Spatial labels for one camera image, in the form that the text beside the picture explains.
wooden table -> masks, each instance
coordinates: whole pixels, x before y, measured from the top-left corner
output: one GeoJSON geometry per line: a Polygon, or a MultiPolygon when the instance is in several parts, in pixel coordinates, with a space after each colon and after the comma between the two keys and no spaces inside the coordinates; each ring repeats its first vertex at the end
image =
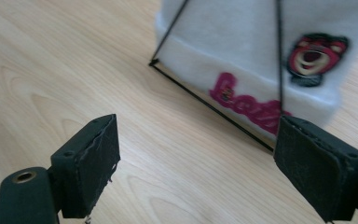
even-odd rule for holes
{"type": "MultiPolygon", "coordinates": [[[[93,224],[323,223],[269,152],[147,66],[158,4],[0,0],[0,182],[116,113],[122,161],[93,224]]],[[[326,130],[358,148],[358,60],[342,95],[326,130]]]]}

embroidered bear face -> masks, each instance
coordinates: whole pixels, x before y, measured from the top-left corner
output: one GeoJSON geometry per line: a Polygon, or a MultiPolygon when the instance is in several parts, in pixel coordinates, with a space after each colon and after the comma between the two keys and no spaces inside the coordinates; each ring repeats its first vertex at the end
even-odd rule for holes
{"type": "Polygon", "coordinates": [[[319,86],[322,75],[337,65],[348,45],[348,38],[343,36],[304,35],[289,56],[287,67],[292,82],[305,87],[319,86]]]}

black wire frame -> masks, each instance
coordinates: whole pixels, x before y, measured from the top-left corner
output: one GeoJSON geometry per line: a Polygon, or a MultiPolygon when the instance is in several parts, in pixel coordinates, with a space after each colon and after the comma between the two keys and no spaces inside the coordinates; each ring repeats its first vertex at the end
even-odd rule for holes
{"type": "MultiPolygon", "coordinates": [[[[253,133],[251,133],[250,131],[248,131],[246,128],[244,128],[243,126],[241,126],[238,122],[236,122],[235,120],[231,119],[229,116],[227,116],[225,113],[223,113],[222,111],[220,111],[219,109],[217,109],[215,106],[209,104],[207,101],[205,101],[202,97],[200,97],[199,95],[197,95],[195,92],[193,92],[192,90],[190,90],[188,87],[186,87],[185,85],[183,85],[180,81],[176,80],[173,76],[170,76],[168,73],[166,73],[165,71],[163,71],[162,68],[159,68],[158,65],[160,64],[160,61],[158,59],[158,53],[160,52],[161,48],[164,46],[164,43],[166,43],[167,38],[169,38],[171,31],[174,27],[174,25],[178,22],[179,18],[183,15],[183,12],[188,4],[190,0],[184,0],[184,2],[182,3],[182,5],[179,7],[179,9],[177,10],[176,14],[173,17],[173,20],[170,24],[170,26],[168,27],[167,31],[165,32],[165,34],[163,35],[163,37],[161,38],[161,41],[158,43],[157,49],[156,51],[153,53],[153,56],[150,60],[149,66],[154,68],[157,72],[159,72],[160,74],[162,74],[163,76],[165,76],[168,80],[170,80],[171,82],[173,82],[174,84],[176,84],[178,87],[180,87],[181,89],[183,89],[184,91],[186,91],[188,94],[190,94],[192,97],[196,98],[198,101],[200,101],[202,104],[206,105],[208,108],[210,108],[213,112],[215,112],[216,114],[218,114],[219,116],[221,116],[223,119],[225,119],[226,121],[228,121],[229,123],[231,123],[232,125],[234,125],[236,128],[238,128],[239,130],[241,130],[242,132],[246,133],[249,137],[251,137],[252,139],[254,139],[258,144],[260,144],[262,147],[264,147],[265,149],[269,150],[269,151],[273,151],[274,148],[269,145],[266,141],[263,141],[261,138],[259,138],[258,136],[254,135],[253,133]]],[[[280,96],[282,98],[282,88],[280,89],[280,96]]]]}

bear mouth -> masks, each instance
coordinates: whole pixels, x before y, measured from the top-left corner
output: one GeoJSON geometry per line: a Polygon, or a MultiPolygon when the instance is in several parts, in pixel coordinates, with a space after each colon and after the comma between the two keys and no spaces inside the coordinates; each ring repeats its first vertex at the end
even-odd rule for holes
{"type": "Polygon", "coordinates": [[[303,76],[318,75],[330,62],[327,54],[315,51],[301,51],[295,57],[297,72],[303,76]]]}

black metal rod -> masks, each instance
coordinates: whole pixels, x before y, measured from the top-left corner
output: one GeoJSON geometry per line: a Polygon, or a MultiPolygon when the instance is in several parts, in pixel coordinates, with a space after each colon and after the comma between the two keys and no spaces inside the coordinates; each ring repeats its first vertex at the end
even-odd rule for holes
{"type": "Polygon", "coordinates": [[[283,86],[283,31],[282,31],[282,0],[276,0],[276,17],[277,17],[277,44],[278,44],[278,77],[279,77],[279,100],[281,115],[284,115],[284,86],[283,86]]]}
{"type": "Polygon", "coordinates": [[[182,14],[183,10],[185,9],[185,7],[186,7],[186,5],[187,5],[187,3],[188,3],[188,1],[189,1],[189,0],[185,0],[185,1],[183,2],[183,4],[180,6],[180,8],[179,8],[179,10],[177,11],[175,17],[173,18],[173,21],[172,21],[171,24],[170,24],[170,27],[168,28],[167,32],[165,33],[165,35],[162,37],[161,41],[159,42],[158,47],[157,47],[156,51],[154,52],[153,57],[152,57],[152,59],[151,59],[150,61],[153,61],[153,60],[156,59],[156,57],[157,57],[159,51],[161,50],[161,47],[164,45],[165,41],[167,40],[167,37],[170,35],[173,26],[174,26],[174,25],[176,24],[176,22],[178,21],[180,15],[182,14]]]}

